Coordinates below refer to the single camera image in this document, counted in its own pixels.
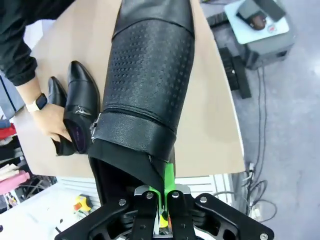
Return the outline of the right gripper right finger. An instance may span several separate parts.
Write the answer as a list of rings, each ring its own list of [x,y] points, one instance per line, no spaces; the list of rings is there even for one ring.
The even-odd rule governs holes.
[[[191,195],[175,183],[174,165],[166,164],[165,206],[175,240],[271,240],[273,230],[212,194]]]

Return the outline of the person's left hand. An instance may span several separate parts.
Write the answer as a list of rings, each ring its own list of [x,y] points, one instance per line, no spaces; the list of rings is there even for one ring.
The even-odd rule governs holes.
[[[43,109],[30,112],[36,125],[43,134],[59,142],[60,137],[72,141],[64,125],[64,108],[55,104],[46,104]]]

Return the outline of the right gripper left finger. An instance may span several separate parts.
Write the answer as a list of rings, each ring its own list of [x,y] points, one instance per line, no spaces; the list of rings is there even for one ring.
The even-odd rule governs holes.
[[[152,240],[159,198],[146,190],[129,198],[113,197],[106,204],[59,233],[56,240]]]

